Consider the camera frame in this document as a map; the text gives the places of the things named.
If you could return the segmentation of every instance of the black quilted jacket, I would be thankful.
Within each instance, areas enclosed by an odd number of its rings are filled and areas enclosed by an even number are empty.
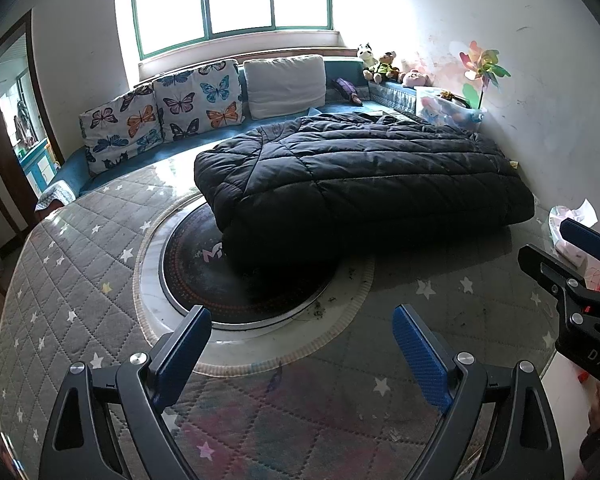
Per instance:
[[[260,126],[196,158],[196,185],[242,262],[404,248],[531,218],[534,199],[481,134],[365,114]]]

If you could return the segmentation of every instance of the metal screw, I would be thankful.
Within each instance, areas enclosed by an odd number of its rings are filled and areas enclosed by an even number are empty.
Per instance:
[[[81,373],[84,370],[84,363],[74,363],[69,367],[69,371],[74,374],[77,375],[79,373]]]
[[[469,352],[460,352],[458,354],[458,361],[463,365],[472,365],[475,362],[475,358]]]
[[[520,369],[523,372],[530,374],[531,372],[534,371],[534,365],[533,365],[533,363],[530,363],[529,361],[520,361]]]
[[[146,361],[146,354],[144,352],[138,352],[137,354],[133,354],[129,358],[129,362],[133,365],[141,365]]]

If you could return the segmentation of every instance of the butterfly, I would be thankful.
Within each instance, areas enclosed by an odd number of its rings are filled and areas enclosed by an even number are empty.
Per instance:
[[[98,145],[93,149],[93,153],[100,153],[106,150],[109,146],[122,147],[128,145],[128,139],[120,139],[119,135],[113,135],[106,139],[98,139]]]
[[[151,92],[153,92],[153,90],[150,86],[139,86],[132,92],[129,92],[122,97],[122,106],[120,107],[120,111],[124,112],[127,108],[129,108],[131,101],[133,101],[137,95],[149,95]]]
[[[200,88],[206,94],[206,100],[210,103],[215,103],[216,98],[220,96],[223,101],[229,98],[229,76],[224,76],[218,88],[211,86],[209,83],[200,83]]]
[[[216,112],[214,110],[207,110],[206,116],[211,120],[212,128],[220,128],[222,122],[224,121],[224,125],[227,125],[227,120],[237,121],[240,117],[238,117],[238,112],[235,109],[235,101],[228,105],[224,112]]]
[[[185,95],[181,101],[169,99],[168,97],[165,97],[162,100],[164,101],[164,104],[166,104],[169,107],[171,113],[173,115],[177,115],[180,112],[188,113],[193,110],[193,104],[191,103],[193,102],[193,96],[195,94],[195,92],[190,92],[187,95]]]
[[[200,119],[193,119],[189,123],[189,127],[187,128],[186,132],[183,132],[182,128],[179,127],[177,124],[170,123],[169,126],[171,127],[171,133],[173,134],[173,140],[181,140],[185,137],[190,137],[198,132],[198,127],[200,126]]]
[[[92,115],[93,119],[91,120],[90,129],[93,130],[98,124],[102,121],[107,121],[107,123],[117,123],[115,115],[113,114],[113,108],[106,107],[104,110],[96,110]]]
[[[200,75],[207,75],[211,70],[218,70],[220,72],[226,66],[226,61],[221,61],[220,63],[212,63],[210,65],[203,66],[198,69],[198,73]]]
[[[132,115],[126,120],[126,125],[129,127],[129,137],[134,138],[142,123],[150,123],[152,121],[155,121],[154,107],[147,105],[142,110],[142,113],[138,112],[138,115]]]
[[[87,146],[87,160],[89,162],[95,162],[96,161],[96,158],[91,153],[91,148],[89,148],[88,146]]]
[[[162,142],[162,136],[153,128],[144,137],[138,139],[138,153],[144,153],[144,150],[156,142]]]
[[[117,165],[121,164],[122,162],[125,162],[126,160],[129,160],[129,156],[126,154],[126,152],[122,152],[120,158],[117,158],[115,162],[111,162],[108,158],[105,158],[103,160],[103,163],[105,168],[111,170],[112,168],[115,168]]]
[[[156,79],[156,81],[158,83],[162,83],[162,86],[171,86],[175,85],[176,83],[186,83],[192,72],[193,70],[184,70],[182,72],[178,72],[177,74],[166,75],[160,79]]]

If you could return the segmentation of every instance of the teddy bear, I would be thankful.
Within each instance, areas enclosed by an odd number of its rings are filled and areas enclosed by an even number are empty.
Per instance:
[[[428,86],[430,84],[429,76],[423,74],[415,68],[404,75],[402,86],[405,88],[415,88],[416,86]]]
[[[382,81],[397,81],[402,82],[404,72],[400,72],[392,63],[395,59],[395,52],[385,52],[378,58],[378,62],[362,71],[362,75],[367,81],[374,81],[380,84]]]
[[[368,43],[358,45],[358,57],[362,60],[365,68],[369,68],[378,62],[374,57],[374,53],[371,51],[371,45]]]

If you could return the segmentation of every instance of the metal rim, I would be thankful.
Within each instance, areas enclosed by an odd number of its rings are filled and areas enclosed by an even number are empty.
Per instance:
[[[184,308],[180,304],[180,302],[178,300],[176,300],[176,298],[173,296],[173,294],[169,290],[166,280],[164,279],[164,253],[166,252],[167,246],[169,245],[169,242],[173,238],[173,235],[176,232],[176,229],[180,226],[180,224],[182,224],[182,222],[184,222],[184,220],[191,213],[193,213],[196,209],[198,209],[200,206],[203,206],[205,204],[206,204],[206,199],[204,197],[202,197],[197,200],[194,200],[189,205],[187,205],[186,207],[184,207],[183,209],[180,210],[180,211],[186,210],[187,212],[183,216],[182,220],[180,220],[180,222],[178,222],[174,226],[173,230],[169,234],[169,237],[167,238],[167,241],[164,243],[164,245],[162,246],[162,249],[160,250],[160,262],[158,263],[158,277],[160,278],[160,286],[162,287],[162,291],[163,291],[164,295],[167,297],[167,300],[169,300],[169,303],[171,303],[171,305],[173,305],[173,307],[179,313],[181,313],[183,316],[186,316],[187,314],[189,314],[189,310]],[[296,314],[299,314],[304,309],[306,309],[309,305],[311,305],[315,300],[317,300],[320,297],[320,295],[324,292],[324,290],[327,288],[327,286],[333,280],[336,270],[337,270],[337,266],[333,269],[333,273],[328,277],[328,279],[324,280],[324,283],[322,285],[320,285],[318,287],[318,289],[311,296],[309,296],[309,298],[307,298],[307,300],[303,301],[301,304],[299,304],[298,306],[294,307],[293,309],[285,312],[284,314],[280,314],[279,316],[271,317],[269,319],[263,319],[261,321],[252,321],[249,323],[219,323],[219,322],[212,320],[211,325],[213,328],[215,328],[217,330],[243,331],[243,330],[254,330],[256,328],[266,328],[267,326],[275,325],[276,323],[285,321],[285,320],[289,319],[290,317],[293,317]]]

